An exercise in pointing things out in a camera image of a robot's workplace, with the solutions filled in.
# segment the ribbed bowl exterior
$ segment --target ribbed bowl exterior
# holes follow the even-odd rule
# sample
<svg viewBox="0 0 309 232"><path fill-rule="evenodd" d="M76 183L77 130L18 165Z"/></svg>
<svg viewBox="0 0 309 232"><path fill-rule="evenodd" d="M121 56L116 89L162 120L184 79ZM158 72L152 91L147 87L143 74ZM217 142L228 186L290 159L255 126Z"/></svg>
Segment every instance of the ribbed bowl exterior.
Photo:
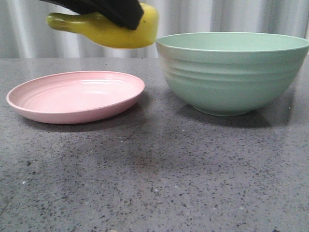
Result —
<svg viewBox="0 0 309 232"><path fill-rule="evenodd" d="M196 109L236 116L271 103L293 82L308 47L270 52L217 52L156 43L172 91Z"/></svg>

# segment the bowl rim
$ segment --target bowl rim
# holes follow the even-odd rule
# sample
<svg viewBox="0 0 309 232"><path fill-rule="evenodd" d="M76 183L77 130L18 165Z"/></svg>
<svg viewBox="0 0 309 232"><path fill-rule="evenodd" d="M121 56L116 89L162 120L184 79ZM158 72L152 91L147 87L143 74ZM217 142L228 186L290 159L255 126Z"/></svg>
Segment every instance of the bowl rim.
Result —
<svg viewBox="0 0 309 232"><path fill-rule="evenodd" d="M216 49L196 49L196 48L185 48L185 47L179 47L179 46L172 46L172 45L167 45L160 40L169 38L169 37L176 37L176 36L182 36L182 35L192 35L192 34L257 34L257 35L270 35L274 37L287 37L291 39L297 39L297 40L302 40L306 42L307 44L304 46L296 46L292 48L287 48L287 49L267 49L267 50L258 50L258 51L250 51L250 50L216 50ZM173 48L173 49L179 49L179 50L186 50L186 51L203 51L203 52L220 52L220 53L264 53L264 52L282 52L282 51L291 51L291 50L297 50L297 49L304 49L304 48L309 48L309 40L297 36L291 36L291 35L282 35L282 34L273 34L273 33L260 33L260 32L232 32L232 31L218 31L218 32L190 32L190 33L179 33L179 34L172 34L172 35L167 35L167 36L162 36L160 38L157 38L155 41L156 44L159 44L164 47L168 48Z"/></svg>

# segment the gray countertop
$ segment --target gray countertop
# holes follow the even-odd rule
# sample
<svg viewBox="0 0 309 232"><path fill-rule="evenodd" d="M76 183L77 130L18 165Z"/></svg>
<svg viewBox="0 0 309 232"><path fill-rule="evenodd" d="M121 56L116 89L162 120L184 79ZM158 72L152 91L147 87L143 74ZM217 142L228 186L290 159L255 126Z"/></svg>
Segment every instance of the gray countertop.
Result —
<svg viewBox="0 0 309 232"><path fill-rule="evenodd" d="M309 58L271 105L209 116L179 100L155 58L0 59L0 232L308 232ZM6 102L40 76L142 79L129 110L51 125Z"/></svg>

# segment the plate rim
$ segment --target plate rim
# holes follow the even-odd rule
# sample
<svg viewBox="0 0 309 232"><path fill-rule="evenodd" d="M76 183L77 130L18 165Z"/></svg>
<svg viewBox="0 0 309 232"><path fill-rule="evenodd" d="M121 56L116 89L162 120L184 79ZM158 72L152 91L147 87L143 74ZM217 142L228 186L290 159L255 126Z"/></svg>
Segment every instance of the plate rim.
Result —
<svg viewBox="0 0 309 232"><path fill-rule="evenodd" d="M44 111L37 111L37 110L31 110L31 109L27 109L27 108L24 108L24 107L20 107L16 104L14 104L11 100L10 100L10 96L12 95L12 93L14 91L16 91L16 89L18 89L19 87L23 86L23 85L26 85L28 83L31 83L31 82L35 82L37 80L40 80L40 79L45 79L45 78L50 78L50 77L54 77L54 76L60 76L60 75L65 75L65 74L71 74L71 73L116 73L116 74L121 74L121 75L124 75L124 76L129 76L131 78L134 78L136 80L138 80L139 82L141 82L142 86L141 86L141 89L140 91L131 96L130 98L126 98L122 101L118 101L116 103L113 103L113 104L108 104L108 105L105 105L105 106L102 106L102 107L96 107L96 108L89 108L89 109L84 109L84 110L76 110L76 111L69 111L69 112L44 112ZM55 73L55 74L51 74L51 75L46 75L46 76L41 76L41 77L38 77L38 78L34 78L32 80L29 80L29 81L26 81L26 82L23 82L17 86L15 86L14 88L12 88L6 95L6 100L8 102L9 105L11 105L13 108L15 109L18 109L20 111L25 111L25 112L28 112L28 113L35 113L35 114L46 114L46 115L67 115L67 114L74 114L74 113L83 113L83 112L89 112L89 111L93 111L93 110L102 110L104 108L108 108L108 107L112 107L112 106L115 106L115 105L119 105L119 104L122 104L126 101L129 101L133 98L136 98L137 96L139 96L145 89L145 83L143 80L141 80L140 78L138 78L137 76L134 76L132 74L128 74L128 73L125 73L125 72L115 72L115 71L100 71L100 70L87 70L87 71L72 71L72 72L60 72L60 73Z"/></svg>

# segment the white curtain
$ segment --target white curtain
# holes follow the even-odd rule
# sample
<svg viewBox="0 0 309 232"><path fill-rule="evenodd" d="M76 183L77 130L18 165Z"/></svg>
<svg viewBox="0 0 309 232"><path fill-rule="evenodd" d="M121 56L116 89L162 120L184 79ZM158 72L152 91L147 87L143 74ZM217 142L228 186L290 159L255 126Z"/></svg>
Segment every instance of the white curtain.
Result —
<svg viewBox="0 0 309 232"><path fill-rule="evenodd" d="M309 0L144 0L160 14L158 37L186 32L244 31L309 39ZM157 57L155 45L111 49L56 31L50 12L73 14L39 0L0 0L0 58Z"/></svg>

